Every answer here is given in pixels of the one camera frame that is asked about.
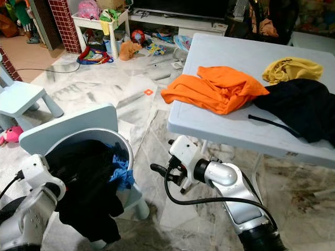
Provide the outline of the large black garment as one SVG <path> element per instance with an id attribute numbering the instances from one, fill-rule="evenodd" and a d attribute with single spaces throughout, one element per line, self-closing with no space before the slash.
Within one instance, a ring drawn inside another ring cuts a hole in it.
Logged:
<path id="1" fill-rule="evenodd" d="M 124 206 L 116 195 L 119 183 L 110 181 L 114 153 L 100 141 L 85 140 L 46 155 L 50 173 L 65 182 L 64 197 L 57 205 L 60 222 L 91 242 L 120 240 L 114 218 L 124 212 Z"/>

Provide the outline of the blue cloth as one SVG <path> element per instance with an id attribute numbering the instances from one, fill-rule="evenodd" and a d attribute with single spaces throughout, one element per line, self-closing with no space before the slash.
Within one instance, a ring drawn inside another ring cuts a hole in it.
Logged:
<path id="1" fill-rule="evenodd" d="M 132 175 L 132 170 L 129 169 L 131 163 L 129 159 L 130 155 L 127 149 L 120 146 L 119 143 L 115 143 L 114 146 L 110 147 L 110 150 L 113 152 L 113 172 L 108 182 L 113 182 L 113 184 L 117 184 L 118 191 L 131 189 L 131 186 L 136 181 Z"/>

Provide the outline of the printed white floor sheet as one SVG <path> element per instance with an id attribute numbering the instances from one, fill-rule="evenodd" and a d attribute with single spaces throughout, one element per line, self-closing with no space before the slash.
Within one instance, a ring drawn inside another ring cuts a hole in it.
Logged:
<path id="1" fill-rule="evenodd" d="M 46 90 L 65 112 L 76 112 L 110 103 L 119 124 L 146 129 L 155 112 L 157 84 L 137 70 L 72 74 L 54 79 Z"/>

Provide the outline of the orange garment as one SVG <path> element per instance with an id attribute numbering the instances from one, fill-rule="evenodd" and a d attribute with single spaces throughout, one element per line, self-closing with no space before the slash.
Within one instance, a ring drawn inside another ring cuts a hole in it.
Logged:
<path id="1" fill-rule="evenodd" d="M 269 93 L 254 77 L 239 70 L 227 66 L 201 66 L 197 76 L 178 76 L 161 91 L 161 96 L 167 104 L 180 101 L 218 115 L 227 115 Z"/>

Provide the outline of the light blue child chair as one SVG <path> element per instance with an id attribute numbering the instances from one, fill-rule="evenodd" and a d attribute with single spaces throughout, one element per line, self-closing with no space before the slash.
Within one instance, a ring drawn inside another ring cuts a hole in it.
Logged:
<path id="1" fill-rule="evenodd" d="M 3 84 L 0 93 L 0 113 L 13 118 L 20 117 L 36 105 L 38 99 L 42 99 L 53 117 L 58 118 L 64 114 L 62 108 L 46 93 L 46 90 L 38 85 L 15 81 L 10 77 L 7 69 L 1 67 L 0 76 Z"/>
<path id="2" fill-rule="evenodd" d="M 20 136 L 19 143 L 29 156 L 40 154 L 46 159 L 46 151 L 57 141 L 74 132 L 90 128 L 110 129 L 111 131 L 119 133 L 116 108 L 110 104 L 103 104 L 98 107 L 77 112 L 73 115 L 68 115 L 61 119 L 47 122 L 24 132 Z M 15 176 L 15 179 L 24 180 L 24 178 L 19 178 L 18 174 Z M 149 216 L 149 206 L 144 198 L 142 204 L 130 210 L 124 210 L 124 213 L 125 211 L 134 211 L 138 219 L 146 219 Z"/>

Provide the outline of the orange-brown plush toy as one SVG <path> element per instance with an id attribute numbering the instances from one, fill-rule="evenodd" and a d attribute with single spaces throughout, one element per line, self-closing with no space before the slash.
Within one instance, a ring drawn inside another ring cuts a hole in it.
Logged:
<path id="1" fill-rule="evenodd" d="M 136 52 L 139 52 L 141 50 L 142 46 L 141 44 L 134 43 L 131 40 L 124 41 L 120 45 L 119 50 L 119 59 L 122 61 L 128 61 L 131 60 Z"/>

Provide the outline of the white folding table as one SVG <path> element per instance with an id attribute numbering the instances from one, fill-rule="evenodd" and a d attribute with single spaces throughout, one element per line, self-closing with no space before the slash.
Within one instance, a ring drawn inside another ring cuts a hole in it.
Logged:
<path id="1" fill-rule="evenodd" d="M 183 73 L 194 76 L 201 66 L 224 65 L 262 81 L 262 74 L 268 65 L 289 56 L 320 64 L 325 69 L 320 81 L 330 93 L 335 94 L 335 55 L 261 41 L 197 33 L 187 53 Z M 171 105 L 167 129 L 211 143 L 228 144 L 273 157 L 335 169 L 335 148 L 330 143 L 306 143 L 277 125 L 250 120 L 249 115 L 277 120 L 276 116 L 253 105 L 220 116 L 206 109 L 175 101 Z"/>

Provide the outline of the patterned round fan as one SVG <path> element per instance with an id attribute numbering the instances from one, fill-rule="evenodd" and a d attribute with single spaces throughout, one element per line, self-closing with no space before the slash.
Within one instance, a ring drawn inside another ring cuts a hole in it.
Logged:
<path id="1" fill-rule="evenodd" d="M 189 49 L 191 48 L 192 44 L 192 37 L 185 36 L 185 35 L 177 35 L 173 36 L 175 48 L 177 50 L 181 50 L 184 52 L 189 52 Z"/>

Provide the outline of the colourful fabric bag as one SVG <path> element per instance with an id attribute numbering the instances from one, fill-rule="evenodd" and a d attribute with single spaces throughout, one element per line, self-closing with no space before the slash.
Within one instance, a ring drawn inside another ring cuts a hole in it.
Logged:
<path id="1" fill-rule="evenodd" d="M 82 53 L 76 59 L 77 63 L 82 65 L 99 65 L 114 62 L 113 58 L 105 50 L 98 50 L 86 46 Z"/>

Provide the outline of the red ball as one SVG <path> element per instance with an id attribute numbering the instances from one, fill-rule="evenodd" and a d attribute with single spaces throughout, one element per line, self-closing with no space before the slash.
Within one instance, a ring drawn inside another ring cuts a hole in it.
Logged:
<path id="1" fill-rule="evenodd" d="M 139 29 L 132 31 L 131 40 L 133 43 L 138 43 L 138 44 L 144 43 L 144 41 L 146 40 L 146 38 L 144 38 L 144 32 Z"/>

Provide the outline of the dark navy garment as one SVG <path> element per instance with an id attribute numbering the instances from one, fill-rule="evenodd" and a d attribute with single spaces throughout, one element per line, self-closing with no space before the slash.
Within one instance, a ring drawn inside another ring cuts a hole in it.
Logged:
<path id="1" fill-rule="evenodd" d="M 256 107 L 270 112 L 282 124 L 249 115 L 283 128 L 308 143 L 327 141 L 335 147 L 335 94 L 313 79 L 297 78 L 266 87 L 269 92 L 253 100 Z"/>

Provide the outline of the white TV cabinet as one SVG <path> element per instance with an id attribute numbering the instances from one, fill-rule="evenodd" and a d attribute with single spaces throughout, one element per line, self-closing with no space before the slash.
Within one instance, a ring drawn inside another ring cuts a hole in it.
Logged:
<path id="1" fill-rule="evenodd" d="M 129 14 L 129 20 L 160 26 L 177 27 L 178 34 L 183 36 L 193 36 L 195 33 L 225 36 L 228 29 L 227 24 L 217 21 L 158 14 L 148 12 L 147 10 L 134 10 L 131 14 Z"/>

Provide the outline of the pink plush toy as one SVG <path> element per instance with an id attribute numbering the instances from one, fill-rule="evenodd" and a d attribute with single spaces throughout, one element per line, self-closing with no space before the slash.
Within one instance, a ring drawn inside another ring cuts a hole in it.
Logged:
<path id="1" fill-rule="evenodd" d="M 18 143 L 20 135 L 24 130 L 19 126 L 10 127 L 0 133 L 0 145 L 5 143 Z"/>

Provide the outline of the yellow garment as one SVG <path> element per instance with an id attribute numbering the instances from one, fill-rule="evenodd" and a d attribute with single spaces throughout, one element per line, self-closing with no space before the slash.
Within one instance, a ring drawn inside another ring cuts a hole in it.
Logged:
<path id="1" fill-rule="evenodd" d="M 323 74 L 323 67 L 305 58 L 286 57 L 271 63 L 262 74 L 264 81 L 270 85 L 292 79 L 305 78 L 318 81 Z"/>

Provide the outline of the black chair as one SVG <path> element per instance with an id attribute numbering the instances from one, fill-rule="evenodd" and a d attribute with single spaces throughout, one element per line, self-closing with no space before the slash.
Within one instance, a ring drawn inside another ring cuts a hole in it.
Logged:
<path id="1" fill-rule="evenodd" d="M 298 19 L 298 0 L 230 0 L 226 36 L 275 44 L 288 44 Z M 278 37 L 262 36 L 258 24 L 270 19 Z"/>

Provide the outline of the green yellow cloth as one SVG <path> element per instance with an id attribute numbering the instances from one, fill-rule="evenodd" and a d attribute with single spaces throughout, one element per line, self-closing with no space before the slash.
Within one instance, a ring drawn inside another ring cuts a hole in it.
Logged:
<path id="1" fill-rule="evenodd" d="M 110 36 L 111 25 L 119 19 L 120 13 L 114 9 L 103 9 L 99 14 L 99 23 L 102 27 L 104 36 Z"/>

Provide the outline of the white child table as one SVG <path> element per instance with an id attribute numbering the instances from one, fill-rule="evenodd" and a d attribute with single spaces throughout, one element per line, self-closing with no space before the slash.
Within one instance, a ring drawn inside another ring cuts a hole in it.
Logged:
<path id="1" fill-rule="evenodd" d="M 117 19 L 113 20 L 112 22 L 108 24 L 108 28 L 110 31 L 110 38 L 111 38 L 111 44 L 110 44 L 111 52 L 108 54 L 115 60 L 119 57 L 120 45 L 115 39 L 114 31 L 118 29 L 119 27 L 124 27 L 125 33 L 127 35 L 131 33 L 131 29 L 130 29 L 129 22 L 128 22 L 129 16 L 130 16 L 129 13 L 130 11 L 128 9 L 125 9 L 124 12 L 122 12 L 122 14 L 120 14 Z M 103 26 L 98 20 L 91 20 L 91 19 L 86 19 L 82 17 L 76 17 L 76 15 L 72 15 L 71 17 L 75 25 L 76 35 L 77 35 L 77 38 L 79 39 L 79 44 L 81 48 L 81 51 L 78 53 L 81 53 L 86 48 L 86 41 L 82 34 L 81 28 L 86 27 L 86 28 L 95 29 L 95 30 L 102 30 Z"/>

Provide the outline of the black television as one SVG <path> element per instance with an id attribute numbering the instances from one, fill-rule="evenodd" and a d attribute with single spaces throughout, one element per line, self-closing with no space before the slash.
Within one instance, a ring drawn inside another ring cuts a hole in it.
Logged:
<path id="1" fill-rule="evenodd" d="M 132 7 L 159 14 L 223 19 L 230 0 L 132 0 Z"/>

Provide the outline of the red brick pillar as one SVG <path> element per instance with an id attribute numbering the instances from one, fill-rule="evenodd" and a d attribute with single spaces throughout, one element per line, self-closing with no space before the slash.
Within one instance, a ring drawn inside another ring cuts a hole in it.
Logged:
<path id="1" fill-rule="evenodd" d="M 81 53 L 81 44 L 70 12 L 68 0 L 47 0 L 50 6 L 60 38 L 68 53 Z"/>

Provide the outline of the tan garment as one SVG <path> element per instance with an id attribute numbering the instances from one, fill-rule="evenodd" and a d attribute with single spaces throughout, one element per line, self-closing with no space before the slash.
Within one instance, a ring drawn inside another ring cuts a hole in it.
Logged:
<path id="1" fill-rule="evenodd" d="M 278 37 L 277 29 L 275 28 L 273 22 L 266 18 L 258 24 L 258 32 L 262 36 L 268 37 Z"/>

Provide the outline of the pink round toy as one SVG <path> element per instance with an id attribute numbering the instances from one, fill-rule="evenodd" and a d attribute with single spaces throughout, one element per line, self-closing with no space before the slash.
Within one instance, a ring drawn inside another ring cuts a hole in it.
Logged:
<path id="1" fill-rule="evenodd" d="M 99 20 L 101 10 L 96 0 L 81 0 L 77 5 L 77 17 Z"/>

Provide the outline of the colourful figurine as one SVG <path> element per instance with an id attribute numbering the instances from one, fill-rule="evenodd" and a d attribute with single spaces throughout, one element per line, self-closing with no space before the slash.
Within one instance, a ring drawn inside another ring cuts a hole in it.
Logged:
<path id="1" fill-rule="evenodd" d="M 30 4 L 29 0 L 5 0 L 6 6 L 10 6 L 10 12 L 14 13 L 17 17 L 17 24 L 22 26 L 24 31 L 32 32 L 32 24 L 28 9 Z"/>

